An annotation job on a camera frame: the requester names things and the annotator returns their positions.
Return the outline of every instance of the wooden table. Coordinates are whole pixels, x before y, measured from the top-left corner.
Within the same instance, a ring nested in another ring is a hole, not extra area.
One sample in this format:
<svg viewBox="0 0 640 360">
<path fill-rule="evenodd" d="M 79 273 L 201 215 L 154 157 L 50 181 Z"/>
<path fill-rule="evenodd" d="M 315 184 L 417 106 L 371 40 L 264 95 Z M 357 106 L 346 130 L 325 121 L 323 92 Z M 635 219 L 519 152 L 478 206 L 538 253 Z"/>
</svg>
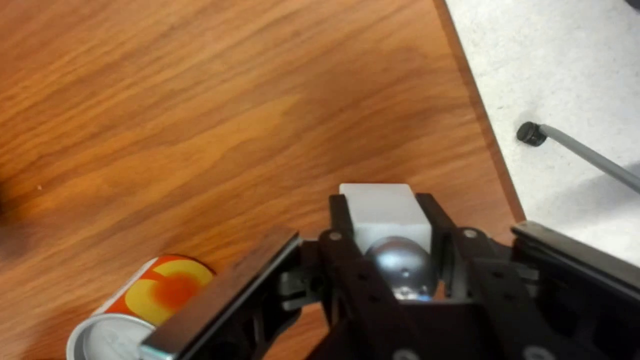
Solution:
<svg viewBox="0 0 640 360">
<path fill-rule="evenodd" d="M 0 34 L 0 358 L 62 358 L 158 254 L 315 237 L 340 183 L 504 240 L 518 217 L 437 0 L 11 0 Z M 309 309 L 270 358 L 321 334 Z"/>
</svg>

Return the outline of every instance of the white floor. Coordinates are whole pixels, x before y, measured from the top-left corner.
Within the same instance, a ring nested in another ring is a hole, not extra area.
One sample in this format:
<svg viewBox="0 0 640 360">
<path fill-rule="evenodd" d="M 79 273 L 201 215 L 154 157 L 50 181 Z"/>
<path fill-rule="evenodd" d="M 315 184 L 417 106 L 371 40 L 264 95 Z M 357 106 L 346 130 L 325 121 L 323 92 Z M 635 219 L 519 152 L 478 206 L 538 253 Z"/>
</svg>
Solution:
<svg viewBox="0 0 640 360">
<path fill-rule="evenodd" d="M 523 121 L 585 143 L 640 177 L 640 12 L 623 0 L 448 0 L 528 220 L 640 266 L 640 194 Z"/>
</svg>

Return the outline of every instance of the screw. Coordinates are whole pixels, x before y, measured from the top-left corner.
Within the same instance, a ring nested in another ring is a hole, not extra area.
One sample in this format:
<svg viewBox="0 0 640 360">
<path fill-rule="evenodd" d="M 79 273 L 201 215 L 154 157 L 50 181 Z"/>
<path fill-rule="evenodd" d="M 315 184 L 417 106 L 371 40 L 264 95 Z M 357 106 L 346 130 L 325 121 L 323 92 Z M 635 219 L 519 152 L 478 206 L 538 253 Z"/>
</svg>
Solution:
<svg viewBox="0 0 640 360">
<path fill-rule="evenodd" d="M 330 233 L 328 238 L 337 242 L 337 240 L 341 240 L 341 235 L 340 233 Z"/>
<path fill-rule="evenodd" d="M 463 238 L 478 238 L 478 233 L 471 228 L 461 230 Z"/>
<path fill-rule="evenodd" d="M 555 360 L 555 356 L 541 346 L 525 346 L 523 360 Z"/>
<path fill-rule="evenodd" d="M 409 348 L 397 348 L 392 360 L 420 360 L 420 356 Z"/>
</svg>

